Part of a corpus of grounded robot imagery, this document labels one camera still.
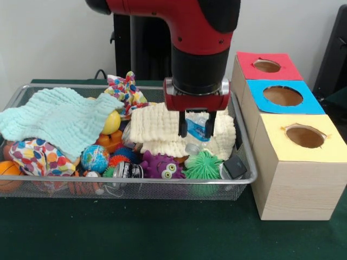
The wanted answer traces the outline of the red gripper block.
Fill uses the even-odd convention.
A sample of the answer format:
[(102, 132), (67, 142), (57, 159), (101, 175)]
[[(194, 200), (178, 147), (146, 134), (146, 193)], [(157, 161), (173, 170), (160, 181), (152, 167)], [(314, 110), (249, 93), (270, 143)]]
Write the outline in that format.
[(209, 114), (205, 122), (205, 138), (211, 138), (214, 135), (214, 125), (217, 111), (226, 109), (230, 92), (226, 95), (169, 95), (164, 92), (165, 104), (169, 111), (179, 112), (178, 135), (187, 136), (187, 122), (185, 111), (199, 110), (207, 111)]

